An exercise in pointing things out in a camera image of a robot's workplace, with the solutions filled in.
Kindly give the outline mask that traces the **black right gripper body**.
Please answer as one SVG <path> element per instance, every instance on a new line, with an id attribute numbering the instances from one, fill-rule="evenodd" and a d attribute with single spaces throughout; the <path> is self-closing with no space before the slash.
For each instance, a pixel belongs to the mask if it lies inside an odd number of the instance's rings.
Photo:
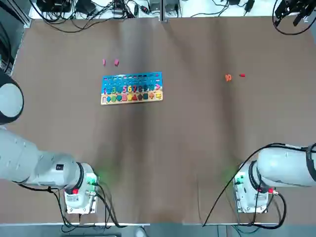
<path id="1" fill-rule="evenodd" d="M 310 15 L 315 7 L 315 0 L 282 0 L 277 7 L 277 14 L 299 13 L 301 15 Z"/>

